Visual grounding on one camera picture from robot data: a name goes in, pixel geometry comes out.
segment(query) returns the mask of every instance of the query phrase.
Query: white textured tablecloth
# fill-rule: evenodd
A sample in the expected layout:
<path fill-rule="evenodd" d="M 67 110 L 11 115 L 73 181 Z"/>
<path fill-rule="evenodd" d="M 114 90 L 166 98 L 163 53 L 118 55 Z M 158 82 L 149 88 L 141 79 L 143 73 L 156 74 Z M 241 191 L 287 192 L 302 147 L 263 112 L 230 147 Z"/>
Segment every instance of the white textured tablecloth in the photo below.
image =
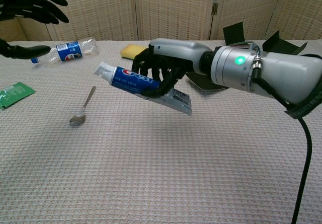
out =
<path fill-rule="evenodd" d="M 0 223 L 290 223 L 306 155 L 299 122 L 273 99 L 184 77 L 188 117 L 93 75 L 102 60 L 130 69 L 119 53 L 130 43 L 148 45 L 100 41 L 98 55 L 41 67 L 0 56 L 0 89 L 37 91 L 0 111 Z M 322 41 L 304 53 L 321 55 Z M 71 127 L 92 86 L 85 124 Z M 322 106 L 305 120 L 313 154 L 298 223 L 322 223 Z"/>

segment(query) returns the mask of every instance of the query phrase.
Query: plastic water bottle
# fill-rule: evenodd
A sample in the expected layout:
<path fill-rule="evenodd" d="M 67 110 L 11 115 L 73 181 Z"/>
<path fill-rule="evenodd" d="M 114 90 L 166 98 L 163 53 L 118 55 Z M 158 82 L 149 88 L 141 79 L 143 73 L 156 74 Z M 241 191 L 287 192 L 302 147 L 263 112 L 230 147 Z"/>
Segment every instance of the plastic water bottle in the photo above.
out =
<path fill-rule="evenodd" d="M 96 45 L 96 40 L 93 38 L 86 38 L 51 47 L 51 50 L 48 54 L 38 58 L 32 58 L 31 62 L 33 64 L 38 64 L 39 62 L 50 63 L 67 61 L 71 59 L 81 58 L 84 55 L 88 54 L 96 54 L 97 52 L 98 47 Z"/>

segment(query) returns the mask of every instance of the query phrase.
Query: toothpaste cap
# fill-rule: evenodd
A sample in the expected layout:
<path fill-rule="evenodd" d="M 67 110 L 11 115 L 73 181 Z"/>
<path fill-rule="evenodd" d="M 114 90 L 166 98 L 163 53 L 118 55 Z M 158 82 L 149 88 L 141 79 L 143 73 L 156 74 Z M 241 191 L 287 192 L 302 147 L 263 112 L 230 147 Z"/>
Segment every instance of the toothpaste cap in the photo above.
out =
<path fill-rule="evenodd" d="M 97 76 L 102 76 L 103 79 L 107 80 L 111 84 L 115 70 L 115 66 L 109 65 L 102 61 L 97 67 L 94 74 Z"/>

